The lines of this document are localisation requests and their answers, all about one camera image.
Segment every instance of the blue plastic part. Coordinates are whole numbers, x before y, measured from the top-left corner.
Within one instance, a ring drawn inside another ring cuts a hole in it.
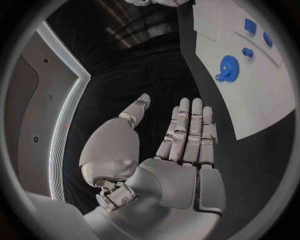
[[[247,48],[247,47],[244,47],[242,50],[241,50],[242,54],[246,57],[249,57],[249,58],[252,58],[254,53],[251,49]]]
[[[273,46],[273,42],[271,38],[268,36],[268,34],[265,31],[263,32],[263,39],[265,40],[266,44],[270,46],[270,48]]]
[[[234,56],[226,55],[220,64],[220,74],[215,76],[219,82],[233,82],[240,73],[240,65]]]
[[[248,18],[245,18],[245,26],[244,29],[247,30],[248,32],[252,33],[252,34],[256,34],[256,28],[257,25],[254,21],[251,21]]]

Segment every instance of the blue gear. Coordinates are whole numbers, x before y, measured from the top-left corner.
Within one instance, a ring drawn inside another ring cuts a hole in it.
[[[219,82],[233,82],[240,73],[240,65],[234,56],[226,55],[220,64],[220,74],[215,76]]]

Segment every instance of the robotic hand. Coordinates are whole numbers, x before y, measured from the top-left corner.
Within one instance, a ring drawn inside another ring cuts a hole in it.
[[[185,4],[189,0],[125,0],[129,4],[134,4],[136,6],[147,6],[150,3],[161,4],[167,7],[177,8],[182,4]]]
[[[100,206],[85,219],[101,239],[210,238],[226,203],[221,174],[214,168],[213,111],[196,98],[190,116],[190,102],[183,98],[156,156],[138,165],[134,127],[149,105],[144,93],[100,126],[83,148],[83,177],[101,188]]]

